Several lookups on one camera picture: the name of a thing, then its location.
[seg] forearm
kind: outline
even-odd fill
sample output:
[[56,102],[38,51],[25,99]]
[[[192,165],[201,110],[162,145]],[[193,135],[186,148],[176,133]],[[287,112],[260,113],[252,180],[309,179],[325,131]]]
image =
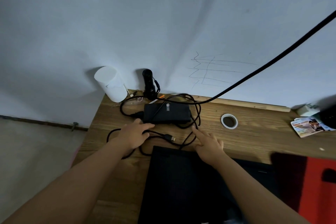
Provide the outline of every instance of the forearm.
[[250,223],[308,223],[226,154],[215,168]]
[[109,142],[54,180],[4,223],[83,222],[127,150],[122,140]]

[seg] white ring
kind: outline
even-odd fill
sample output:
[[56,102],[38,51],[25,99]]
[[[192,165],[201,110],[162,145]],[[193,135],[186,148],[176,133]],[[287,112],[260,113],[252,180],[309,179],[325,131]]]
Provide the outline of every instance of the white ring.
[[[225,117],[231,117],[231,118],[233,118],[235,120],[236,124],[233,127],[228,127],[227,125],[224,124],[224,121],[223,121],[223,119]],[[226,127],[226,128],[228,128],[228,129],[235,129],[238,126],[238,120],[237,120],[237,118],[235,116],[233,116],[232,114],[229,114],[229,113],[223,114],[222,117],[221,117],[221,119],[220,119],[220,121],[222,122],[223,126]]]

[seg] wooden desk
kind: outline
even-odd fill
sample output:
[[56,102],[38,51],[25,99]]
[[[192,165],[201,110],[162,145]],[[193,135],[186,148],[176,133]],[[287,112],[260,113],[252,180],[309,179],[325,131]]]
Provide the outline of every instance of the wooden desk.
[[[127,113],[140,110],[143,110],[142,105],[125,106]],[[223,127],[220,118],[225,113],[237,117],[239,124],[236,129]],[[300,138],[290,126],[290,122],[296,117],[294,112],[206,103],[202,105],[201,125],[224,141],[225,152],[233,158],[270,163],[269,155],[273,151],[335,158],[336,133],[322,132]],[[73,164],[81,162],[104,146],[111,130],[132,121],[132,118],[123,116],[119,112],[119,106],[105,95]],[[175,136],[178,143],[182,143],[190,132],[173,125],[156,125],[154,130]],[[153,145],[174,147],[162,139],[152,139],[144,143],[143,150],[150,153]],[[190,145],[184,150],[193,150],[193,147]],[[141,155],[139,150],[130,158],[120,161],[100,193],[87,222],[137,223],[149,161],[150,157]]]

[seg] black laptop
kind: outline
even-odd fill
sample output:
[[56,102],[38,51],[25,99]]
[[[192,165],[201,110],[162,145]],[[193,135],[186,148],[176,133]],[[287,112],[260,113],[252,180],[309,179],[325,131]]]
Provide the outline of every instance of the black laptop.
[[[271,165],[234,159],[277,197]],[[138,224],[247,223],[219,173],[196,152],[153,147]]]

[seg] cable connector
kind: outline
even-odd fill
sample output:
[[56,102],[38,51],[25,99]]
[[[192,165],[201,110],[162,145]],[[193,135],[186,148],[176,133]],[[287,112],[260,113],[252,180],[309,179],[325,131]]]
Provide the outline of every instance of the cable connector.
[[163,135],[163,137],[167,139],[168,141],[172,141],[172,142],[175,141],[175,137],[171,136],[170,134],[165,134]]
[[133,114],[130,114],[130,117],[132,118],[139,118],[139,119],[143,119],[144,118],[144,112],[143,111],[140,111],[140,112],[136,112],[136,113],[133,113]]

